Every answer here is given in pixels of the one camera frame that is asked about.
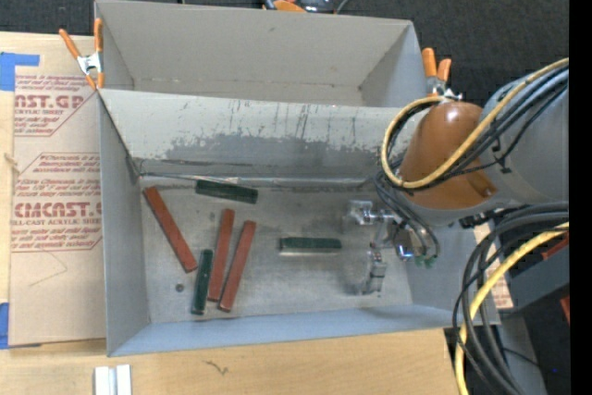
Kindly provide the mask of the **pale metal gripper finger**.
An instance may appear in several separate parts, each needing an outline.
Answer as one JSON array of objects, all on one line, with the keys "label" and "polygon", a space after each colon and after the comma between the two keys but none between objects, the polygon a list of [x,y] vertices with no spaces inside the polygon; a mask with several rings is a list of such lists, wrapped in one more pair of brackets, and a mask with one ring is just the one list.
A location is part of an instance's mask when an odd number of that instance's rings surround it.
[{"label": "pale metal gripper finger", "polygon": [[386,276],[387,264],[383,261],[382,253],[378,250],[370,250],[367,256],[364,294],[380,292]]},{"label": "pale metal gripper finger", "polygon": [[372,201],[350,200],[343,217],[343,228],[373,226],[392,221],[393,214],[384,209],[375,209]]}]

